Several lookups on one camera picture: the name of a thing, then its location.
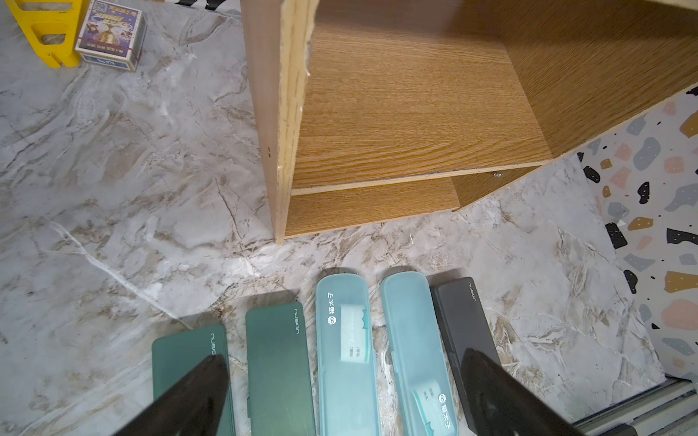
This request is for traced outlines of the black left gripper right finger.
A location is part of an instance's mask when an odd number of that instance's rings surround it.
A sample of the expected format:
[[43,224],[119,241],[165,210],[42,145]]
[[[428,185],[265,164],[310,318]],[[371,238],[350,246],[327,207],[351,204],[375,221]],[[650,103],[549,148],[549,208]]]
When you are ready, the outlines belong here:
[[460,374],[478,435],[580,433],[482,352],[467,350]]

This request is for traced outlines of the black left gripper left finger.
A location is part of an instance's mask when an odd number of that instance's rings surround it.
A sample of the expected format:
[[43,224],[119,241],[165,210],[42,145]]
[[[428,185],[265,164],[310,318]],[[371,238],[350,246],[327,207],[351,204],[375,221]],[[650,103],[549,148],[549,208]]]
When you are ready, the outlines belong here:
[[129,421],[116,436],[215,435],[229,389],[222,355],[211,355]]

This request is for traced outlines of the dark grey pencil case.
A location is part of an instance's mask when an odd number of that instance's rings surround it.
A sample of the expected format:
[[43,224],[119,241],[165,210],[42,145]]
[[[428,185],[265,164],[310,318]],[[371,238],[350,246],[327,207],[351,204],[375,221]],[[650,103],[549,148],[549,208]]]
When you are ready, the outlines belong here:
[[482,352],[492,361],[500,364],[491,329],[476,283],[471,277],[432,286],[431,294],[465,419],[469,430],[476,432],[473,414],[467,402],[461,366],[468,349]]

